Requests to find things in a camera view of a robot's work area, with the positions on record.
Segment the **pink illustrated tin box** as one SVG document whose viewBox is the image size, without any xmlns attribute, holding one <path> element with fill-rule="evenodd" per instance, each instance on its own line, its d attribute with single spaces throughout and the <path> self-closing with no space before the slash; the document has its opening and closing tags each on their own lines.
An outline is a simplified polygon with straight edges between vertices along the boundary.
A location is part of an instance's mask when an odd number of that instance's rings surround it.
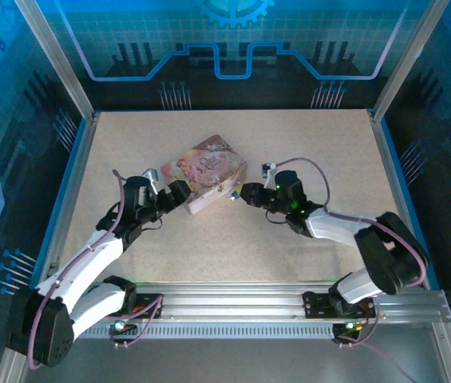
<svg viewBox="0 0 451 383">
<path fill-rule="evenodd" d="M 160 167 L 163 177 L 185 181 L 190 196 L 185 205 L 195 215 L 245 181 L 247 161 L 215 134 Z"/>
</svg>

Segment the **left lit connector block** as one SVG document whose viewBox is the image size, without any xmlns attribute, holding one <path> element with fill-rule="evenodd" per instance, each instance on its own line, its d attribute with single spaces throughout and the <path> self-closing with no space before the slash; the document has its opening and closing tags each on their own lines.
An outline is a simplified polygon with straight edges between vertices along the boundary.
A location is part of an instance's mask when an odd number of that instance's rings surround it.
<svg viewBox="0 0 451 383">
<path fill-rule="evenodd" d="M 113 342 L 132 341 L 140 331 L 133 320 L 118 319 L 109 326 L 109 336 Z"/>
</svg>

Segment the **lit connector block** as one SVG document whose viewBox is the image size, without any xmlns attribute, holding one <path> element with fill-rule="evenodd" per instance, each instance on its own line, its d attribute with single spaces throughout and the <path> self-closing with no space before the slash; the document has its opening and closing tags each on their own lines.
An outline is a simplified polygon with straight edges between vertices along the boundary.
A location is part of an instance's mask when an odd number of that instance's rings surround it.
<svg viewBox="0 0 451 383">
<path fill-rule="evenodd" d="M 360 320 L 356 322 L 333 324 L 333 339 L 332 342 L 338 345 L 347 345 L 355 343 L 360 338 L 362 328 L 368 321 Z"/>
<path fill-rule="evenodd" d="M 132 341 L 140 331 L 133 320 L 118 319 L 109 326 L 109 336 L 113 342 Z"/>
</svg>

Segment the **right lit connector block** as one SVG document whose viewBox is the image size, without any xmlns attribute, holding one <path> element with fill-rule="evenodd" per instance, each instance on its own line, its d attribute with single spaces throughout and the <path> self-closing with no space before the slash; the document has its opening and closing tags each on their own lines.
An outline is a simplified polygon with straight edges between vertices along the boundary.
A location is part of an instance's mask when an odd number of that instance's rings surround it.
<svg viewBox="0 0 451 383">
<path fill-rule="evenodd" d="M 333 324 L 333 339 L 332 342 L 338 345 L 347 345 L 355 343 L 360 338 L 362 328 L 368 321 L 360 320 L 356 322 Z"/>
</svg>

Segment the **left aluminium side rail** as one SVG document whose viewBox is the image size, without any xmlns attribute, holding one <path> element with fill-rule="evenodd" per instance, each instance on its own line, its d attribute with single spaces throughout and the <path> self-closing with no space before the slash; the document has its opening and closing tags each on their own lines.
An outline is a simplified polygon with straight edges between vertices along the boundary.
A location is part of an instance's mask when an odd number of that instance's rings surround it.
<svg viewBox="0 0 451 383">
<path fill-rule="evenodd" d="M 60 265 L 99 115 L 100 113 L 95 113 L 91 120 L 83 120 L 78 129 L 30 279 L 30 287 L 42 282 Z"/>
</svg>

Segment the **aluminium side rail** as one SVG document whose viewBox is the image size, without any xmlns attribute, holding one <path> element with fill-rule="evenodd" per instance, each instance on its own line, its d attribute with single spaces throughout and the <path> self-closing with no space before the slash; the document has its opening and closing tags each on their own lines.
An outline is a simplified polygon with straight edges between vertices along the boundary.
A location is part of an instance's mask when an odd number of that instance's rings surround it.
<svg viewBox="0 0 451 383">
<path fill-rule="evenodd" d="M 404 177 L 402 166 L 400 164 L 388 126 L 386 125 L 384 118 L 381 120 L 374 119 L 373 109 L 367 109 L 367 113 L 370 118 L 370 123 L 386 171 L 387 179 L 390 184 L 390 189 L 394 197 L 397 212 L 428 255 L 429 265 L 424 286 L 428 290 L 440 290 L 441 288 L 433 267 L 432 258 L 429 255 L 429 249 L 427 247 L 427 243 L 425 242 L 421 225 L 418 221 L 415 207 L 406 183 L 406 178 Z"/>
<path fill-rule="evenodd" d="M 30 287 L 42 282 L 60 265 L 99 115 L 100 113 L 95 113 L 91 120 L 83 120 L 78 129 L 30 279 Z"/>
</svg>

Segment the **aluminium front rail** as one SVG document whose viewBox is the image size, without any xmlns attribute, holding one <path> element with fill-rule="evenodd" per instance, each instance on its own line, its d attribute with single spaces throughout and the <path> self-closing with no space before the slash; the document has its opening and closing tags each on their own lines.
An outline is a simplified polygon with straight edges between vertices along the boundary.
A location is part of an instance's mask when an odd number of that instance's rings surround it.
<svg viewBox="0 0 451 383">
<path fill-rule="evenodd" d="M 162 322 L 302 322 L 303 293 L 330 282 L 145 282 L 137 292 L 162 294 Z M 440 290 L 409 288 L 378 298 L 382 324 L 451 322 Z"/>
</svg>

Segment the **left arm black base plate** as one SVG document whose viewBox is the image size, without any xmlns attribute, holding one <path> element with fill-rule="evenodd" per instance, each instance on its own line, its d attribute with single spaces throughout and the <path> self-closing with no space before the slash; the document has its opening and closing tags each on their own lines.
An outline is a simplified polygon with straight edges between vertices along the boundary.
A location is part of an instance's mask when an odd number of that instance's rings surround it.
<svg viewBox="0 0 451 383">
<path fill-rule="evenodd" d="M 162 294 L 138 294 L 131 313 L 133 319 L 159 318 L 163 309 Z"/>
</svg>

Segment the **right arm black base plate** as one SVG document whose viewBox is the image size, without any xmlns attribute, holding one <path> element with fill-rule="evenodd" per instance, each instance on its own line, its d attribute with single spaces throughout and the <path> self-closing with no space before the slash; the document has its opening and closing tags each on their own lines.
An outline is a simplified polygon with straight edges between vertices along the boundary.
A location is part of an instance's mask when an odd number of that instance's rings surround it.
<svg viewBox="0 0 451 383">
<path fill-rule="evenodd" d="M 306 319 L 371 319 L 376 317 L 372 298 L 348 303 L 337 294 L 306 291 L 302 294 L 302 300 Z"/>
</svg>

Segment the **right aluminium side rail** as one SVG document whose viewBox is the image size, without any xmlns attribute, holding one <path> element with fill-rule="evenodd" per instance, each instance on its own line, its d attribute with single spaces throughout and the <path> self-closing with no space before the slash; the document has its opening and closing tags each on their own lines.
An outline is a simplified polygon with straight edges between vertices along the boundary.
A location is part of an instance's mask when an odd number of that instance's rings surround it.
<svg viewBox="0 0 451 383">
<path fill-rule="evenodd" d="M 367 109 L 367 113 L 370 118 L 370 123 L 386 171 L 387 179 L 390 184 L 390 189 L 394 197 L 397 212 L 428 255 L 429 265 L 424 286 L 428 290 L 440 290 L 441 288 L 433 267 L 432 258 L 429 255 L 429 249 L 427 247 L 427 243 L 425 242 L 421 225 L 418 221 L 415 207 L 406 183 L 406 178 L 404 177 L 402 166 L 400 164 L 388 126 L 386 125 L 384 118 L 381 120 L 374 119 L 373 109 Z"/>
</svg>

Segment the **left aluminium frame post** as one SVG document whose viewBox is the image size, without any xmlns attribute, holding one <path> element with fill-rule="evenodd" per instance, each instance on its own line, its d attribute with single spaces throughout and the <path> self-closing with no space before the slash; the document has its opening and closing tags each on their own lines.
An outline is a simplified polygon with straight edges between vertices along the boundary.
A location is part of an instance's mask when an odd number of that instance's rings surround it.
<svg viewBox="0 0 451 383">
<path fill-rule="evenodd" d="M 94 109 L 44 14 L 35 0 L 14 0 L 38 44 L 82 117 L 92 121 Z"/>
</svg>

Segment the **aluminium frame post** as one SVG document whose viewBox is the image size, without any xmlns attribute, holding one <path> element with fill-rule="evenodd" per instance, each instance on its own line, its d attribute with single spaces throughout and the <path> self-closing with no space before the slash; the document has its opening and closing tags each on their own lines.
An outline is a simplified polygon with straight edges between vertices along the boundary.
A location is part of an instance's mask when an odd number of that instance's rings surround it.
<svg viewBox="0 0 451 383">
<path fill-rule="evenodd" d="M 390 74 L 379 98 L 374 105 L 372 121 L 379 123 L 391 106 L 399 89 L 409 75 L 413 65 L 420 57 L 430 35 L 440 21 L 450 0 L 429 0 L 425 12 L 421 16 L 415 30 L 406 44 L 393 72 Z"/>
<path fill-rule="evenodd" d="M 35 0 L 14 0 L 38 44 L 82 117 L 92 121 L 94 109 L 44 14 Z"/>
</svg>

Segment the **right aluminium frame post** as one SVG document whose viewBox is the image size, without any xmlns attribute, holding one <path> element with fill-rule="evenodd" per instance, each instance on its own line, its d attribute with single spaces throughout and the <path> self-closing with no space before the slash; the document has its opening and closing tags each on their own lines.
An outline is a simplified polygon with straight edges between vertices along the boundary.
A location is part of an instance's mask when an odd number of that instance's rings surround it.
<svg viewBox="0 0 451 383">
<path fill-rule="evenodd" d="M 440 21 L 450 0 L 429 0 L 425 12 L 421 16 L 415 30 L 406 44 L 393 72 L 390 74 L 379 98 L 374 105 L 372 121 L 379 123 L 391 106 L 399 89 L 409 75 L 413 65 L 420 57 L 430 35 Z"/>
</svg>

